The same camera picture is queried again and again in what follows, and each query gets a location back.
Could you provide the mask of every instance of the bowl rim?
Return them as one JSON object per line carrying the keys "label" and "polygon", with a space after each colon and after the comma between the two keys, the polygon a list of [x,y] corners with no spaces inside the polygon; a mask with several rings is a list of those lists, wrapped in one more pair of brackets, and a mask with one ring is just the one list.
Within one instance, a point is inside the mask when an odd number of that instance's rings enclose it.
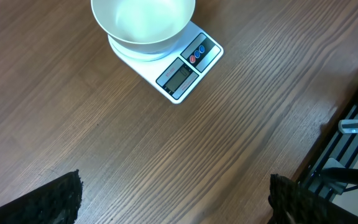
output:
{"label": "bowl rim", "polygon": [[174,37],[175,35],[179,34],[179,33],[187,26],[187,24],[190,22],[191,18],[193,17],[193,14],[194,14],[194,12],[195,12],[195,10],[196,10],[196,0],[193,0],[193,12],[190,14],[189,18],[187,18],[187,22],[185,23],[185,25],[184,25],[176,34],[173,34],[173,35],[171,35],[170,37],[167,37],[167,38],[164,38],[164,39],[162,39],[162,40],[155,41],[155,42],[139,43],[139,42],[132,42],[132,41],[124,40],[124,39],[122,39],[122,38],[120,38],[120,37],[117,37],[117,36],[113,35],[113,34],[110,33],[106,28],[104,28],[104,27],[102,26],[102,24],[99,22],[99,19],[98,19],[98,17],[96,16],[96,13],[95,13],[95,11],[94,11],[94,9],[93,9],[93,2],[94,2],[94,1],[95,1],[95,0],[91,0],[92,14],[93,14],[93,17],[96,19],[96,22],[98,22],[99,26],[102,27],[102,29],[103,29],[106,33],[108,33],[111,37],[113,37],[113,38],[115,38],[115,39],[117,39],[117,40],[123,41],[123,42],[128,43],[128,44],[138,44],[138,45],[157,44],[157,43],[163,42],[163,41],[165,41],[165,40],[171,39],[171,38]]}

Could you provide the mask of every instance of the wooden table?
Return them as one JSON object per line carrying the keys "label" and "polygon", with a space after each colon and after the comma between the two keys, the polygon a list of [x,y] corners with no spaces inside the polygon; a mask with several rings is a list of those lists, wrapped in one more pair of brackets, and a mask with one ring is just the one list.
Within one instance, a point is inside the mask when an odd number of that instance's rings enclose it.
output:
{"label": "wooden table", "polygon": [[265,223],[358,87],[358,0],[197,0],[224,57],[180,105],[89,0],[0,0],[0,206],[79,169],[77,223]]}

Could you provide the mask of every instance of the scale control panel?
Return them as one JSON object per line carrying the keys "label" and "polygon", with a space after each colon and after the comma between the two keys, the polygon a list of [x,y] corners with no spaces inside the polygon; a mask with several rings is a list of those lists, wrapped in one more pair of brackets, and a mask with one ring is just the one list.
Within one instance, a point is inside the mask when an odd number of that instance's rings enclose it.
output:
{"label": "scale control panel", "polygon": [[220,52],[221,49],[210,38],[200,33],[180,54],[183,58],[175,59],[156,82],[177,100]]}

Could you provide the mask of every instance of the digital scale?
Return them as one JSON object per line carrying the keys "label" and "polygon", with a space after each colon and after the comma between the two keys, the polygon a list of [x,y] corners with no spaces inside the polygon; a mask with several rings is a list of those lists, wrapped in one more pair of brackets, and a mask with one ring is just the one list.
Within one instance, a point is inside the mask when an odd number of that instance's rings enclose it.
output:
{"label": "digital scale", "polygon": [[142,54],[119,45],[109,36],[117,56],[172,103],[181,103],[223,55],[223,48],[191,21],[169,50]]}

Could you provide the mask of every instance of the button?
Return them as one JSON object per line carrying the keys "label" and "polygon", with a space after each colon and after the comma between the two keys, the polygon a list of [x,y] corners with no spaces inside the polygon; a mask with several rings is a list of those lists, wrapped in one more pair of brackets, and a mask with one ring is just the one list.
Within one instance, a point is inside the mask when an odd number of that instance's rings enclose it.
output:
{"label": "button", "polygon": [[198,50],[196,50],[194,52],[194,56],[196,56],[196,58],[199,58],[201,56],[200,52]]}
{"label": "button", "polygon": [[194,57],[194,55],[190,56],[190,63],[195,63],[196,62],[196,57]]}
{"label": "button", "polygon": [[205,47],[201,45],[198,50],[200,50],[200,53],[202,54],[205,52]]}

